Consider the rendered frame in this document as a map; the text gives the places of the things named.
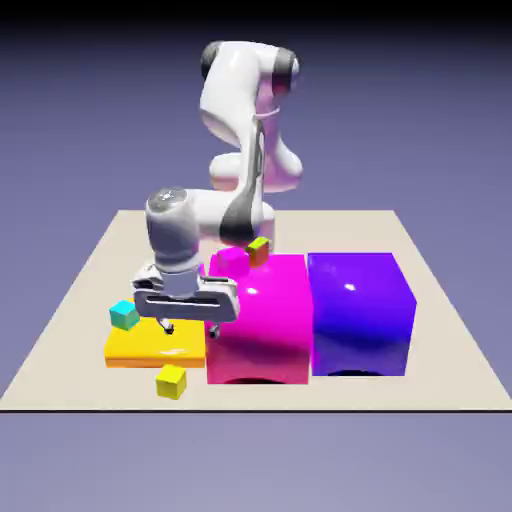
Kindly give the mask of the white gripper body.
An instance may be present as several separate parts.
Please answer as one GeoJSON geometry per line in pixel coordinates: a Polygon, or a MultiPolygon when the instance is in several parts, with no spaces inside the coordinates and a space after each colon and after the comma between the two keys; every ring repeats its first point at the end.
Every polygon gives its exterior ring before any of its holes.
{"type": "Polygon", "coordinates": [[[233,322],[240,304],[237,283],[226,277],[199,277],[198,290],[189,297],[178,298],[160,289],[139,288],[134,291],[136,310],[141,317],[185,319],[214,323],[233,322]]]}

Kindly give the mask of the small yellow cube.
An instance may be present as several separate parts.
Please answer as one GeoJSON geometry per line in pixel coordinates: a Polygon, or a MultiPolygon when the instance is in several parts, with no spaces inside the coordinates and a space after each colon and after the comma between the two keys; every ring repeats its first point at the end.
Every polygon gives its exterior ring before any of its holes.
{"type": "Polygon", "coordinates": [[[176,365],[164,365],[156,376],[157,395],[178,400],[187,386],[186,369],[176,365]]]}

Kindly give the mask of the small orange cube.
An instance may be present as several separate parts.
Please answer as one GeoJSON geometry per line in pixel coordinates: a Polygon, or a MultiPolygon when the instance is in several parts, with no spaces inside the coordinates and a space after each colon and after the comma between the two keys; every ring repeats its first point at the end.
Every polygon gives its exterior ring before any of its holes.
{"type": "Polygon", "coordinates": [[[249,256],[251,268],[257,268],[267,262],[270,253],[270,240],[259,236],[245,247],[245,252],[249,256]]]}

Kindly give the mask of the large magenta box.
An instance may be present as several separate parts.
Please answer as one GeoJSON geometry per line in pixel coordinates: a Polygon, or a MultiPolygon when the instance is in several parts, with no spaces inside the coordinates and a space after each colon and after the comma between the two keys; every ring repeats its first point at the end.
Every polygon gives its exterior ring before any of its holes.
{"type": "MultiPolygon", "coordinates": [[[[211,256],[208,275],[221,276],[211,256]]],[[[237,319],[206,337],[207,382],[306,384],[313,343],[313,301],[305,257],[270,254],[237,283],[237,319]]]]}

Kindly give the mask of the small magenta cube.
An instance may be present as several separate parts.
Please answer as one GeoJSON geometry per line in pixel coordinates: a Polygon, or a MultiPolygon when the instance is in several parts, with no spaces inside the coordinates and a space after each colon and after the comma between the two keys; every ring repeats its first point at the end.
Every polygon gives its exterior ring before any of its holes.
{"type": "Polygon", "coordinates": [[[216,268],[221,276],[232,279],[247,275],[250,271],[250,256],[242,248],[230,247],[216,253],[216,268]]]}

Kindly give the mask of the small cyan cube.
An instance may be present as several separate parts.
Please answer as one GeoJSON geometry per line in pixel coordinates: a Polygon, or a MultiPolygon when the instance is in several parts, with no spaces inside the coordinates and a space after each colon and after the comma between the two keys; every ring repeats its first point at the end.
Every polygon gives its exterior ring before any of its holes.
{"type": "Polygon", "coordinates": [[[124,331],[129,331],[140,321],[134,303],[128,300],[121,300],[110,307],[109,315],[111,325],[124,331]]]}

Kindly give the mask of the large purple box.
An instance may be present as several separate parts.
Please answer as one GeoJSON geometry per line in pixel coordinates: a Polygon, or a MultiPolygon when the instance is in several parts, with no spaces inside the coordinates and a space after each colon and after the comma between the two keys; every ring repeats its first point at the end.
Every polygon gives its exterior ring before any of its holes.
{"type": "Polygon", "coordinates": [[[310,253],[314,376],[403,376],[416,298],[389,252],[310,253]]]}

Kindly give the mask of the large yellow box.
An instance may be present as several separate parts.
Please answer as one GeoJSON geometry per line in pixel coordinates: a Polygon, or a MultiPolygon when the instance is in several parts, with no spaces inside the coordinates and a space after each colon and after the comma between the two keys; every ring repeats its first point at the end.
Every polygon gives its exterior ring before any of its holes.
{"type": "Polygon", "coordinates": [[[205,366],[204,323],[172,320],[174,332],[168,335],[153,318],[140,317],[129,331],[115,328],[104,346],[104,359],[110,368],[159,368],[173,364],[185,368],[205,366]]]}

